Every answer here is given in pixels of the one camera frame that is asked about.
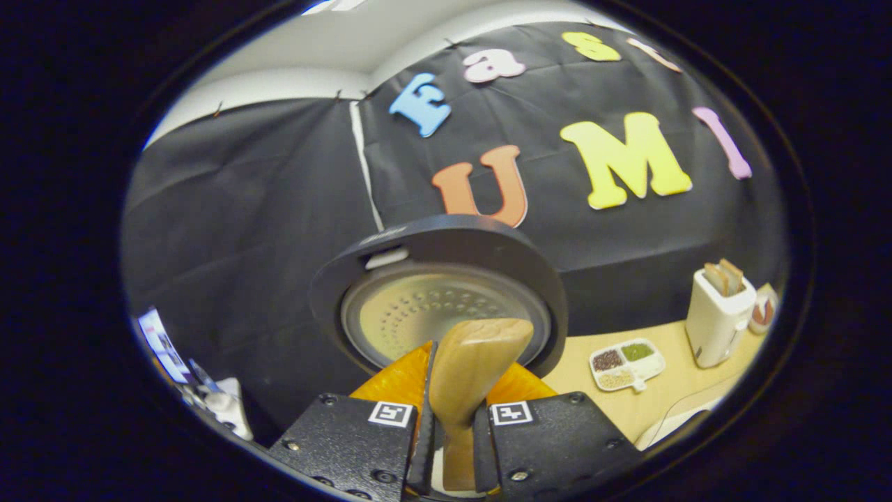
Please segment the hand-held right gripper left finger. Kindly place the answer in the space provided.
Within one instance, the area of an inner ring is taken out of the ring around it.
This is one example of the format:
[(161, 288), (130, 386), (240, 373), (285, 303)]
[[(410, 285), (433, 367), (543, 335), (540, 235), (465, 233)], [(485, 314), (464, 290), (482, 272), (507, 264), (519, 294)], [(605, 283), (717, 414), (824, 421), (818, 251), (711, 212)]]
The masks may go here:
[(271, 457), (357, 498), (430, 495), (436, 427), (426, 392), (436, 347), (410, 351), (351, 396), (318, 395), (271, 445)]

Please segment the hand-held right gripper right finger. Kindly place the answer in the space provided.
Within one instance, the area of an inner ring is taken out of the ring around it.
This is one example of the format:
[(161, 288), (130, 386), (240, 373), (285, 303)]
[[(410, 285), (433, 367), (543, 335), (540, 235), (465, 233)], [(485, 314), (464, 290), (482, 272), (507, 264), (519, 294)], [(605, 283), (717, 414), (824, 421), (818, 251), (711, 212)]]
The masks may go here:
[(475, 489), (491, 498), (573, 498), (643, 458), (592, 398), (558, 394), (517, 363), (475, 411)]

